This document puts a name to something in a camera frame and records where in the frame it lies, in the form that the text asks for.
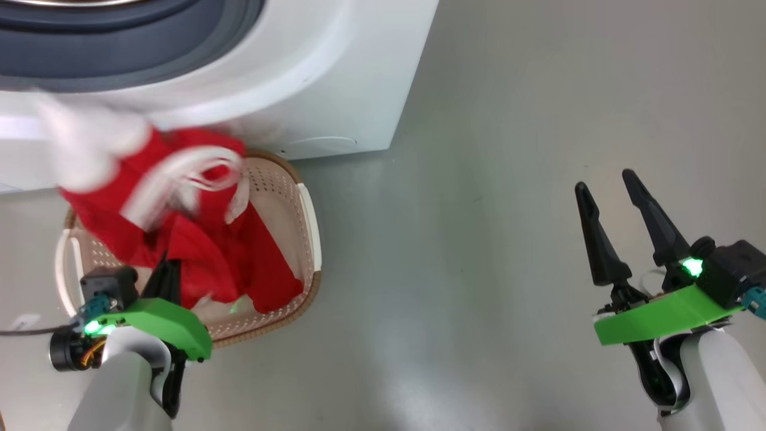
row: green plastic mount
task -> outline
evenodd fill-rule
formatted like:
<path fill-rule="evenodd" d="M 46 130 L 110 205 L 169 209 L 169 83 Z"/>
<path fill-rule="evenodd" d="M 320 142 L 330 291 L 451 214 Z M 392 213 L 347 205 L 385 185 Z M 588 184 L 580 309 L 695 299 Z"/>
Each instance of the green plastic mount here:
<path fill-rule="evenodd" d="M 161 298 L 140 298 L 127 310 L 103 314 L 97 320 L 100 324 L 128 324 L 140 329 L 183 350 L 190 360 L 210 359 L 213 350 L 213 340 L 199 318 Z"/>
<path fill-rule="evenodd" d="M 731 316 L 743 308 L 726 310 L 696 285 L 665 294 L 648 304 L 594 323 L 602 346 L 653 340 L 688 331 Z"/>

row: floor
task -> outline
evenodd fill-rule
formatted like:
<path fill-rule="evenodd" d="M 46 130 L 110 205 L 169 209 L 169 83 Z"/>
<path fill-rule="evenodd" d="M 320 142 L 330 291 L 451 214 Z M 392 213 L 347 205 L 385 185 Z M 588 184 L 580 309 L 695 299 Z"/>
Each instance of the floor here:
<path fill-rule="evenodd" d="M 296 164 L 322 234 L 314 304 L 190 367 L 175 428 L 659 429 L 627 348 L 592 330 L 608 289 L 591 285 L 573 188 L 589 183 L 636 275 L 651 244 L 624 167 L 690 241 L 766 248 L 765 8 L 442 0 L 393 147 Z M 61 319 L 65 209 L 0 196 L 5 320 Z M 763 324 L 735 321 L 764 373 Z M 87 386 L 46 347 L 0 340 L 10 430 L 64 429 Z"/>

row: brown basket rim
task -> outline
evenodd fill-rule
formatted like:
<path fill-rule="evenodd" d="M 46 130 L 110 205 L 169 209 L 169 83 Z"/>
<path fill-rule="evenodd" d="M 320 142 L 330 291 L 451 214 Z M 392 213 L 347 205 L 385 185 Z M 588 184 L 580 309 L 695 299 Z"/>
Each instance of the brown basket rim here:
<path fill-rule="evenodd" d="M 279 157 L 276 154 L 268 153 L 267 151 L 262 151 L 262 150 L 247 150 L 247 158 L 269 160 L 270 162 L 273 162 L 279 165 L 280 168 L 287 171 L 287 173 L 290 175 L 293 181 L 295 181 L 296 185 L 303 183 L 303 179 L 301 179 L 300 174 L 298 173 L 298 171 L 296 171 L 293 165 L 289 164 L 285 159 Z M 74 229 L 74 225 L 76 222 L 77 222 L 77 214 L 75 214 L 74 210 L 70 207 L 69 211 L 67 212 L 66 218 L 64 218 L 64 228 Z M 319 283 L 321 282 L 321 280 L 322 280 L 322 272 L 314 271 L 314 275 L 311 279 L 311 286 L 309 287 L 309 291 L 306 295 L 306 299 L 304 299 L 303 302 L 300 304 L 300 306 L 296 308 L 292 313 L 286 314 L 281 319 L 277 321 L 273 321 L 267 324 L 266 326 L 257 327 L 249 331 L 245 331 L 241 334 L 236 334 L 230 337 L 221 338 L 220 340 L 214 340 L 213 348 L 219 349 L 221 347 L 231 346 L 233 344 L 240 343 L 242 341 L 247 341 L 247 340 L 250 340 L 251 338 L 255 338 L 260 335 L 268 334 L 271 331 L 275 331 L 283 326 L 287 326 L 288 324 L 293 323 L 298 317 L 302 316 L 303 313 L 306 312 L 306 309 L 314 302 L 314 298 L 316 297 L 316 292 L 319 291 Z"/>

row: beige perforated basket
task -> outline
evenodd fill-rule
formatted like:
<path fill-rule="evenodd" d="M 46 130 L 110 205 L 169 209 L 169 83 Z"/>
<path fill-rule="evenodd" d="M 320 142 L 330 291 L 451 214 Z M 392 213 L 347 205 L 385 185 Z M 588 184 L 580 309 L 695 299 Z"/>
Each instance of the beige perforated basket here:
<path fill-rule="evenodd" d="M 251 152 L 245 160 L 245 173 L 250 177 L 250 201 L 294 275 L 303 280 L 303 293 L 269 314 L 255 311 L 248 297 L 233 304 L 214 301 L 198 304 L 193 311 L 208 327 L 214 347 L 244 341 L 294 321 L 313 301 L 321 278 L 322 252 L 316 216 L 309 191 L 298 172 L 273 154 Z M 78 281 L 84 274 L 97 266 L 119 265 L 122 263 L 69 211 L 54 263 L 58 294 L 66 312 L 73 316 L 77 306 L 83 303 Z M 136 287 L 141 291 L 151 270 L 137 269 Z"/>

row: red fabric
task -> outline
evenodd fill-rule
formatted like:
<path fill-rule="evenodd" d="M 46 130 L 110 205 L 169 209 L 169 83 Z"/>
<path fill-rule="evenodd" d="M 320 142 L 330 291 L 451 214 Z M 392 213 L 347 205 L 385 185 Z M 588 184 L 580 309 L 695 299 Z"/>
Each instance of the red fabric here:
<path fill-rule="evenodd" d="M 151 232 L 120 215 L 153 166 L 175 151 L 210 145 L 244 155 L 241 142 L 209 130 L 181 130 L 167 136 L 155 131 L 138 153 L 120 160 L 119 172 L 109 184 L 89 193 L 62 189 L 61 194 L 83 226 L 120 261 L 154 268 L 165 251 L 168 259 L 181 260 L 183 307 L 192 308 L 208 294 L 220 302 L 247 294 L 260 313 L 274 311 L 300 294 L 303 283 L 293 276 L 252 203 L 230 225 L 224 222 L 236 184 L 214 192 L 201 190 L 194 215 L 167 211 Z M 206 179 L 227 175 L 225 166 L 203 173 Z"/>

